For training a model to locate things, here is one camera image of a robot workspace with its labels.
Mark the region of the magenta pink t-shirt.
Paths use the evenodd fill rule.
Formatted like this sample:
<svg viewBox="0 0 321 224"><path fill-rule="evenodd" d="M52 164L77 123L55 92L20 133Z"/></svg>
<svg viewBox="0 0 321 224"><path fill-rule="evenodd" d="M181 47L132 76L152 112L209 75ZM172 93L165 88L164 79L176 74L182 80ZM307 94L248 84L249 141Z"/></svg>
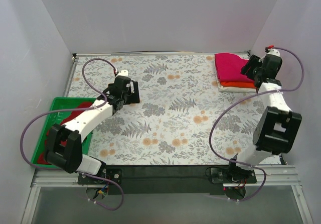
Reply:
<svg viewBox="0 0 321 224"><path fill-rule="evenodd" d="M249 82L254 81L241 74L241 69L248 60L231 53L215 54L215 68L217 77L223 82Z"/></svg>

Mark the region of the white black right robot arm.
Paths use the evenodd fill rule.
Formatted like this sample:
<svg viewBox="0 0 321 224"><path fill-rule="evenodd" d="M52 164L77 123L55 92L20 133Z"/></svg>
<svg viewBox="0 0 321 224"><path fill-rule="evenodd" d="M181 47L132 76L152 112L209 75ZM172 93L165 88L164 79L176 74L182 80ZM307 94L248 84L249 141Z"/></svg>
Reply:
<svg viewBox="0 0 321 224"><path fill-rule="evenodd" d="M272 48L261 58L251 55L241 69L241 74L254 81L265 110L253 133L252 144L236 156L237 164L227 169L232 182L241 181L245 170L252 170L273 155L288 153L293 146L302 116L293 112L283 98L281 82L276 79L281 66L280 52Z"/></svg>

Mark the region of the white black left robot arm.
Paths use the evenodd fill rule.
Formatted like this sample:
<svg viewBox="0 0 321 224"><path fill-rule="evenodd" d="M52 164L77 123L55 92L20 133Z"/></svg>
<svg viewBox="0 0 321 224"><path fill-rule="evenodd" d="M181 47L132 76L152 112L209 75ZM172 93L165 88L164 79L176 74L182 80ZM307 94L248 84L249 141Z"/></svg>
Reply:
<svg viewBox="0 0 321 224"><path fill-rule="evenodd" d="M132 103L140 103L138 82L117 75L90 107L70 121L54 124L49 129L44 160L67 173L88 173L94 183L103 183L107 177L104 162L84 154L82 144L100 123Z"/></svg>

